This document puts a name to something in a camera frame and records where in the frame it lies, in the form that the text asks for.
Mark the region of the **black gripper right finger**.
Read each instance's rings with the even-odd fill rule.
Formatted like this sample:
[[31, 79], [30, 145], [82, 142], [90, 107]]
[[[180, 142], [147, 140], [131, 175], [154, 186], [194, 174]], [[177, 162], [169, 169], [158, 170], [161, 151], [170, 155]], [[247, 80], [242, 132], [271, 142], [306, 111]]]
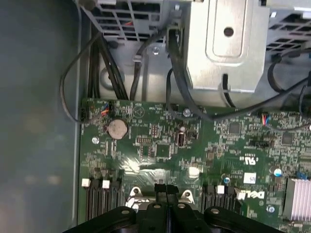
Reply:
[[276, 233], [277, 229], [222, 207], [212, 206], [200, 213], [179, 202], [178, 188], [168, 186], [168, 203], [177, 233]]

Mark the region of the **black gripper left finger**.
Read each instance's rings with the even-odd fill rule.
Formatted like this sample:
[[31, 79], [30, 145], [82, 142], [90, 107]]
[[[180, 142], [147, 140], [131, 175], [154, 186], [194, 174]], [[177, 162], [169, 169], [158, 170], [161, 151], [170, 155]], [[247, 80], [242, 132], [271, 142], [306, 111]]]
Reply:
[[156, 201], [135, 211], [117, 207], [98, 217], [77, 225], [67, 233], [164, 233], [167, 222], [167, 186], [155, 185]]

